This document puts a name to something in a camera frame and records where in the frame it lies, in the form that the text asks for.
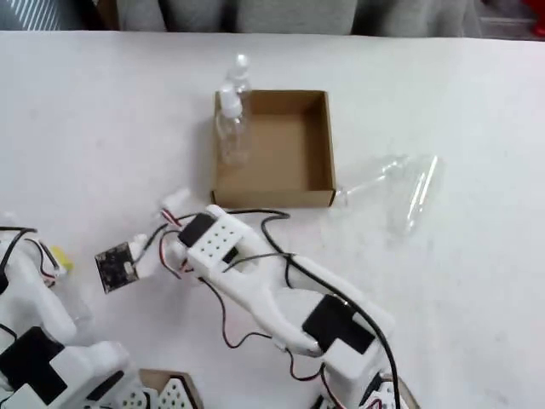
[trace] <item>yellow part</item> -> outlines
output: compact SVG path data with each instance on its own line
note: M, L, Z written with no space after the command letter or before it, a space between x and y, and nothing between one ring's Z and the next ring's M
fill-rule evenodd
M52 245L49 247L51 250L51 253L53 254L54 258L56 258L57 262L66 269L66 271L70 272L74 268L73 261L68 258L66 253L57 245Z

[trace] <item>white table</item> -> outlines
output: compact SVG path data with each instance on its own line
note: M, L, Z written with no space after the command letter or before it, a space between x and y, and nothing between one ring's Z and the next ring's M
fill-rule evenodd
M393 351L423 407L542 407L542 43L1 33L0 205L72 256L100 337L140 366L189 371L208 408L306 407L317 394L270 343L227 349L204 287L165 273L105 296L96 272L94 255L151 228L164 194L206 190L212 93L238 51L256 88L330 93L337 169L387 153L446 162L402 245L385 244L372 208L297 211L272 228L278 240L394 315ZM254 328L227 308L231 338Z

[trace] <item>white robotic arm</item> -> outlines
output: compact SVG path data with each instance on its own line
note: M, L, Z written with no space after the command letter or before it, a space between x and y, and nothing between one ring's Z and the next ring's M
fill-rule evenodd
M77 328L44 284L34 244L21 240L6 256L17 233L0 237L7 260L0 271L0 407L72 409L109 399L134 378L127 352L112 342L69 346Z
M188 223L179 238L198 277L248 310L281 349L319 357L338 400L334 403L359 407L372 379L387 369L381 343L362 316L325 287L323 293L289 288L282 254L270 256L273 250L261 236L216 205ZM235 256L242 258L233 262ZM386 336L392 332L393 318L353 285L308 258L293 255L292 259L318 282L357 303ZM325 391L324 397L331 399Z

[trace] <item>clear plastic bottle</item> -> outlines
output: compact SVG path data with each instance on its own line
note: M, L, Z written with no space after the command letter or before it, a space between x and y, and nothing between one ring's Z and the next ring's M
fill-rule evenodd
M250 95L252 87L250 85L250 60L244 54L237 55L235 65L227 71L227 81L232 83L235 92L242 101L244 114L250 114Z
M231 83L220 88L221 110L215 117L221 160L225 164L243 165L250 157L250 133L240 98Z

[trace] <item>cardboard box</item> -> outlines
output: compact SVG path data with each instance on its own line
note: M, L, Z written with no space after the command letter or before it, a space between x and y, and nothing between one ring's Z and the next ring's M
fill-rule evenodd
M221 162L217 134L212 201L228 208L328 207L336 192L328 96L323 91L255 90L249 162ZM219 109L215 98L215 111Z

